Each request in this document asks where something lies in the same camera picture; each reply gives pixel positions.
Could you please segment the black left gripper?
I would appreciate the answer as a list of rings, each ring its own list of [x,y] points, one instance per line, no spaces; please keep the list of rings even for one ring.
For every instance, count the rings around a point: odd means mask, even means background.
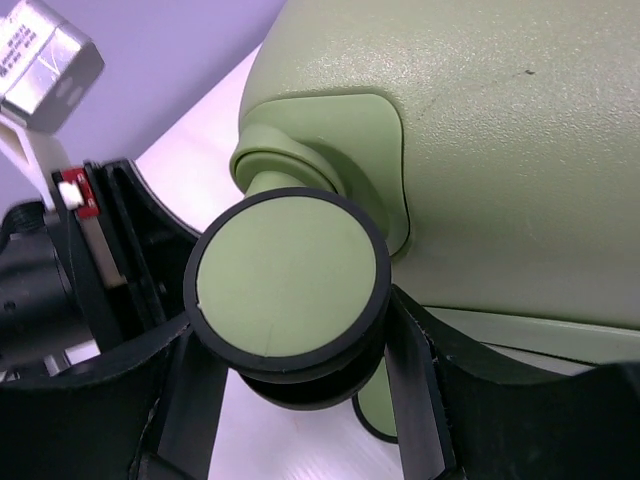
[[[1,223],[1,369],[93,340],[101,351],[184,311],[183,275],[198,233],[119,160],[54,175],[85,203],[17,204]]]

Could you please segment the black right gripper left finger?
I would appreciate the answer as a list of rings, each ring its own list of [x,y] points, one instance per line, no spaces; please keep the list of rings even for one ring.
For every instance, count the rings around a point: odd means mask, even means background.
[[[1,386],[4,479],[205,479],[226,368],[166,325],[54,376]]]

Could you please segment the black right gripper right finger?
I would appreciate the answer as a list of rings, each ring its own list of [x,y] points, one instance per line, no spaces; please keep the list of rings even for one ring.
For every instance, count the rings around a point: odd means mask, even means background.
[[[639,366],[562,375],[504,356],[394,288],[386,366],[408,479],[635,479]]]

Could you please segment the green hard-shell suitcase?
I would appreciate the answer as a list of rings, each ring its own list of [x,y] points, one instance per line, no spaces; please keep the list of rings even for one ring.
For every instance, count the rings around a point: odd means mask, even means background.
[[[230,171],[185,303],[273,402],[366,377],[394,288],[537,368],[639,366],[635,1],[289,1]]]

